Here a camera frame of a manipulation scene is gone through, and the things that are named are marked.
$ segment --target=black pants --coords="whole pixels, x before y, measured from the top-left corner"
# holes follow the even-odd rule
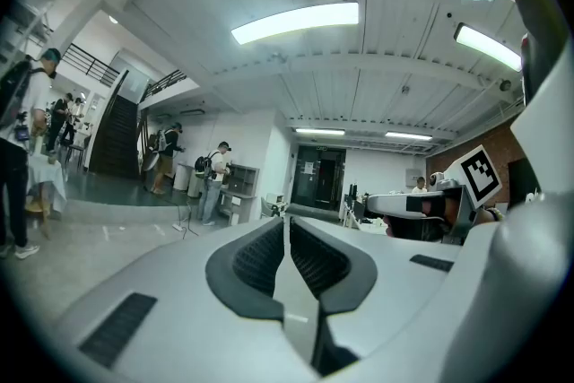
[[[52,120],[52,125],[50,126],[50,130],[48,133],[48,143],[46,144],[46,149],[48,150],[48,152],[54,150],[54,145],[56,145],[57,134],[60,132],[60,129],[62,129],[63,124],[64,124],[63,121],[57,122],[55,120]]]
[[[8,190],[10,204],[10,230],[14,235],[16,246],[23,248],[28,243],[26,235],[26,188],[28,187],[28,153],[0,139],[0,191]],[[4,193],[0,193],[0,245],[6,242],[4,222]]]
[[[70,144],[73,144],[75,136],[74,125],[70,125],[68,122],[65,122],[65,130],[60,139],[60,143],[62,143],[62,141],[65,139],[68,133],[70,133]]]

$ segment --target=white ceiling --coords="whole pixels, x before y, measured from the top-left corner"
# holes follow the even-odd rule
[[[140,32],[139,38],[156,40],[156,50],[169,48],[170,61],[217,94],[217,109],[275,107],[288,120],[356,120],[362,136],[379,123],[430,128],[439,137],[468,132],[521,94],[518,73],[453,38],[464,22],[519,52],[526,29],[509,0],[350,0],[360,4],[356,26],[293,32],[243,46],[231,36],[233,28],[343,0],[123,1],[126,18],[137,19],[125,21],[126,27],[153,27],[157,33]],[[322,58],[316,60],[320,65],[305,64],[307,57]],[[273,64],[280,70],[267,72]],[[501,79],[511,80],[511,92],[498,90]]]

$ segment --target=brick wall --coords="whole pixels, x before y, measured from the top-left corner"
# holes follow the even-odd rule
[[[464,154],[473,150],[473,148],[482,144],[488,155],[491,157],[491,161],[494,163],[494,168],[496,168],[499,173],[500,180],[502,181],[502,190],[496,194],[487,203],[487,205],[494,205],[494,203],[500,202],[507,203],[510,200],[508,165],[512,161],[525,158],[522,148],[512,134],[512,131],[510,131],[510,125],[512,125],[513,121],[514,118],[493,128],[483,135],[475,137],[475,139],[427,158],[427,183],[433,172],[444,171],[454,160],[462,157]]]

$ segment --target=white robot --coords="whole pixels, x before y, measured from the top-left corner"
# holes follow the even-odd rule
[[[500,187],[482,147],[437,175],[426,195],[369,198],[371,211],[410,224],[440,222],[433,204],[457,194],[447,236],[464,245],[289,220],[291,256],[319,302],[311,362],[291,346],[273,299],[280,218],[136,260],[64,314],[50,338],[59,361],[86,381],[485,381],[511,362],[570,270],[573,74],[565,52],[512,125],[542,193],[503,222],[474,225]]]

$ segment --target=sneaker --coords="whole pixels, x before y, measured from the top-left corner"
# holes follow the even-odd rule
[[[39,251],[39,246],[37,244],[28,243],[25,247],[19,248],[16,246],[15,255],[23,260],[26,257],[33,256]]]
[[[10,251],[11,246],[12,245],[8,244],[8,243],[0,246],[0,258],[7,258],[8,257],[8,252]]]

